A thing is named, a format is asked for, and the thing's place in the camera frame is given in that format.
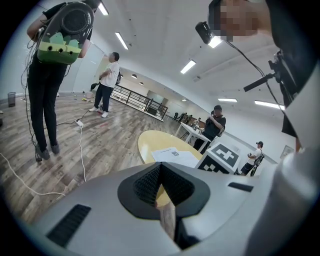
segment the white table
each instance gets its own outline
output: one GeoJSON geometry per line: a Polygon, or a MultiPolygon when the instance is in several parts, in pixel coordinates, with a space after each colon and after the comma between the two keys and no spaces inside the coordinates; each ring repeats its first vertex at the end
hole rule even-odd
{"type": "Polygon", "coordinates": [[[186,124],[183,123],[183,122],[180,123],[180,126],[179,126],[178,130],[176,130],[176,133],[175,133],[174,136],[177,137],[177,135],[178,135],[181,127],[183,127],[184,129],[187,130],[187,132],[189,132],[189,136],[185,139],[185,142],[186,142],[186,143],[188,143],[188,142],[190,141],[190,139],[191,139],[192,136],[203,140],[203,143],[202,143],[201,147],[200,147],[199,150],[198,150],[199,152],[201,152],[201,151],[204,149],[205,145],[206,145],[208,142],[211,142],[210,139],[208,139],[207,137],[205,137],[205,136],[197,133],[197,132],[196,132],[194,129],[192,129],[189,125],[186,125],[186,124]]]}

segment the fluorescent light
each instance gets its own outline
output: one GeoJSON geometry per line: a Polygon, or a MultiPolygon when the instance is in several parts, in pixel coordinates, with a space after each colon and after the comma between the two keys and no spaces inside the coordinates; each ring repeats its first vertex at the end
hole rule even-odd
{"type": "Polygon", "coordinates": [[[128,46],[126,45],[125,41],[122,39],[122,36],[120,35],[120,33],[115,32],[115,35],[118,37],[118,39],[120,40],[121,44],[123,45],[123,47],[128,50],[128,46]]]}
{"type": "Polygon", "coordinates": [[[235,98],[218,98],[221,102],[238,102],[235,98]]]}
{"type": "Polygon", "coordinates": [[[215,36],[211,39],[211,41],[208,45],[211,46],[212,48],[215,48],[221,42],[222,42],[222,40],[219,37],[215,36]]]}
{"type": "Polygon", "coordinates": [[[103,5],[103,3],[100,3],[100,4],[99,4],[99,9],[100,9],[100,11],[102,12],[103,15],[108,15],[108,14],[109,14],[108,11],[107,11],[107,9],[106,9],[105,6],[103,5]]]}
{"type": "MultiPolygon", "coordinates": [[[[271,107],[271,108],[279,109],[278,104],[273,104],[273,103],[264,102],[264,101],[258,101],[258,100],[255,100],[254,103],[257,104],[257,105],[262,105],[262,106],[266,106],[266,107],[271,107]]],[[[286,109],[284,105],[280,105],[280,108],[281,108],[282,110],[285,110],[285,109],[286,109]]]]}
{"type": "Polygon", "coordinates": [[[186,73],[189,69],[191,69],[196,63],[193,60],[190,62],[180,71],[182,74],[186,73]]]}

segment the yellow table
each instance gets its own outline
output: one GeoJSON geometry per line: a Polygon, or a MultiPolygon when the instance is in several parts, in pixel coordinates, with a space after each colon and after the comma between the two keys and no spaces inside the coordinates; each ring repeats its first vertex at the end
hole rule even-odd
{"type": "MultiPolygon", "coordinates": [[[[143,132],[138,139],[138,148],[144,164],[155,162],[155,159],[151,154],[152,151],[162,150],[170,147],[175,147],[179,151],[190,151],[198,160],[202,158],[202,154],[200,154],[188,143],[162,131],[147,130],[143,132]]],[[[165,206],[170,202],[170,199],[162,185],[157,194],[156,201],[159,207],[165,206]]]]}

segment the power strip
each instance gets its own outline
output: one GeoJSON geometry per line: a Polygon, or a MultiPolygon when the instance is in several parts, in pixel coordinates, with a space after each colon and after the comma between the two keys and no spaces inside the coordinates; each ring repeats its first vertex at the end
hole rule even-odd
{"type": "Polygon", "coordinates": [[[84,126],[84,124],[80,120],[74,120],[74,121],[78,126],[80,127],[84,126]]]}

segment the black metal railing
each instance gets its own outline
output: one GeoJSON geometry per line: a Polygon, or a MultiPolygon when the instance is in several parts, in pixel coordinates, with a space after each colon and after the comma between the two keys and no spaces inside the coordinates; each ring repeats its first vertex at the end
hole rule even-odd
{"type": "Polygon", "coordinates": [[[145,97],[133,90],[129,90],[120,85],[116,85],[111,94],[112,98],[116,98],[126,104],[132,105],[144,112],[163,119],[168,108],[161,103],[154,101],[151,98],[145,97]]]}

